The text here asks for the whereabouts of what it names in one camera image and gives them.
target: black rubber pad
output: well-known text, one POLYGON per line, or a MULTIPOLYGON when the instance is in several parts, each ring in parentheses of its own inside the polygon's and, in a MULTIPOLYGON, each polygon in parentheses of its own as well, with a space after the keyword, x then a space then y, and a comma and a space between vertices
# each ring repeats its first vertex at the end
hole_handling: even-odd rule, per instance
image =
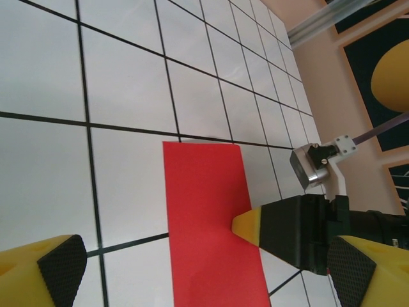
POLYGON ((376 263, 341 237, 328 251, 328 268, 342 307, 359 307, 376 269, 376 263))
POLYGON ((82 238, 73 235, 37 261, 56 307, 71 307, 87 264, 82 238))

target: yellow ball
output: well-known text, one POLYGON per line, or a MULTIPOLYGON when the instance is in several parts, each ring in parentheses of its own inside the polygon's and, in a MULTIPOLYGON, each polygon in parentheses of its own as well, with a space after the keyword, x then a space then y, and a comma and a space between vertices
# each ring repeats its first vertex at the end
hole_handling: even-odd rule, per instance
POLYGON ((373 71, 371 89, 385 107, 397 112, 409 111, 409 40, 382 56, 373 71))

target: yellow tip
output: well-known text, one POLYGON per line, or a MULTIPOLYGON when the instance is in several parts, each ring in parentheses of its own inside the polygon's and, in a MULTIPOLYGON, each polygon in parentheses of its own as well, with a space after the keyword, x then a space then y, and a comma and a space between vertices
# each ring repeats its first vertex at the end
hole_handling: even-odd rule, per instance
POLYGON ((260 240, 261 207, 247 211, 233 219, 232 231, 234 234, 259 246, 260 240))

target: floor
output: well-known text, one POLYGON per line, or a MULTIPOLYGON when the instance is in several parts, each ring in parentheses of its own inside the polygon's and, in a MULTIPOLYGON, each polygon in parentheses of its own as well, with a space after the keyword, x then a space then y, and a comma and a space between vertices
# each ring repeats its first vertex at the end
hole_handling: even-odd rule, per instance
MULTIPOLYGON (((163 141, 239 144, 253 207, 304 193, 289 155, 320 140, 258 0, 6 0, 0 26, 0 250, 80 234, 75 307, 173 306, 163 141)), ((272 306, 337 306, 261 257, 272 306)))

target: white tile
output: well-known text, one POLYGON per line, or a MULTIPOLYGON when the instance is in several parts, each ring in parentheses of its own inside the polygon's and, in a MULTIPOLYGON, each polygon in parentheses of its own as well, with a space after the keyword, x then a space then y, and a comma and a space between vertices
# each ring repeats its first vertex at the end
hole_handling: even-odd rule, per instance
POLYGON ((274 28, 268 13, 268 8, 260 0, 252 0, 254 14, 256 15, 257 23, 261 24, 267 31, 274 34, 274 28))
POLYGON ((280 258, 260 249, 261 263, 269 292, 276 289, 284 281, 298 272, 296 267, 282 261, 280 258))
POLYGON ((315 126, 314 118, 301 113, 301 119, 304 124, 305 132, 307 133, 308 142, 321 144, 320 135, 315 126))
POLYGON ((173 306, 169 239, 105 254, 109 306, 173 306))
POLYGON ((284 58, 284 62, 286 64, 287 72, 290 75, 293 75, 294 77, 301 80, 300 72, 298 71, 297 62, 295 61, 293 51, 288 49, 282 43, 279 43, 279 45, 282 52, 282 56, 284 58))
POLYGON ((302 85, 302 83, 294 79, 292 76, 289 77, 289 80, 293 87, 295 99, 297 100, 298 109, 308 114, 312 114, 311 109, 309 107, 307 95, 305 94, 304 86, 302 85))
POLYGON ((162 53, 153 1, 81 0, 80 4, 84 23, 162 53))
POLYGON ((86 129, 0 119, 0 250, 79 234, 96 249, 86 129))
POLYGON ((273 26, 275 30, 276 37, 285 43, 288 47, 291 47, 288 40, 287 29, 284 23, 278 18, 273 12, 270 11, 271 20, 273 21, 273 26))
POLYGON ((0 28, 0 111, 84 121, 77 26, 1 1, 0 28))
POLYGON ((164 59, 84 29, 92 122, 176 132, 164 59))
POLYGON ((266 144, 254 94, 229 83, 221 85, 233 139, 266 144))
POLYGON ((73 307, 101 307, 102 299, 100 262, 97 256, 87 259, 84 276, 75 296, 73 307))
POLYGON ((327 276, 309 271, 302 273, 311 306, 336 307, 336 301, 327 276))
POLYGON ((244 49, 244 56, 249 67, 254 91, 277 100, 273 79, 268 69, 268 62, 247 49, 244 49))
POLYGON ((288 74, 271 64, 269 65, 271 74, 273 75, 275 88, 277 89, 277 94, 279 96, 279 102, 286 104, 287 106, 297 108, 293 90, 291 89, 291 84, 288 79, 288 74))
POLYGON ((203 19, 199 0, 173 0, 173 2, 188 10, 190 13, 198 16, 200 19, 203 19))
POLYGON ((238 40, 233 13, 228 0, 202 0, 204 17, 213 27, 238 40))
POLYGON ((93 129, 104 246, 167 232, 162 141, 177 138, 93 129))
POLYGON ((216 78, 173 62, 169 73, 180 132, 231 139, 216 78))
POLYGON ((212 28, 209 28, 209 36, 219 77, 251 89, 242 47, 212 28))
POLYGON ((77 19, 75 0, 33 0, 33 2, 49 8, 50 10, 77 19))
POLYGON ((241 8, 247 15, 254 18, 253 10, 251 8, 250 0, 231 0, 237 7, 241 8))
POLYGON ((273 307, 308 307, 301 274, 270 296, 270 302, 273 307))
POLYGON ((240 145, 251 207, 280 200, 274 169, 267 147, 240 145))
POLYGON ((291 150, 281 148, 270 148, 272 154, 275 173, 279 182, 282 198, 289 198, 296 195, 304 195, 304 190, 295 175, 289 157, 291 150))
POLYGON ((215 74, 204 22, 168 0, 157 3, 166 55, 215 74))
POLYGON ((265 57, 263 44, 261 43, 260 34, 258 33, 255 21, 236 7, 233 7, 233 13, 235 15, 241 43, 260 56, 265 57))
POLYGON ((280 105, 259 95, 256 96, 256 99, 268 144, 291 147, 280 105))
POLYGON ((259 27, 261 39, 263 41, 264 49, 266 50, 267 59, 282 69, 286 69, 284 60, 282 59, 279 43, 277 39, 269 32, 259 27))
POLYGON ((294 148, 304 146, 308 143, 307 137, 305 136, 304 126, 302 125, 300 112, 290 109, 289 107, 282 106, 282 112, 284 114, 284 119, 287 123, 287 129, 289 133, 289 138, 291 139, 291 144, 294 148))

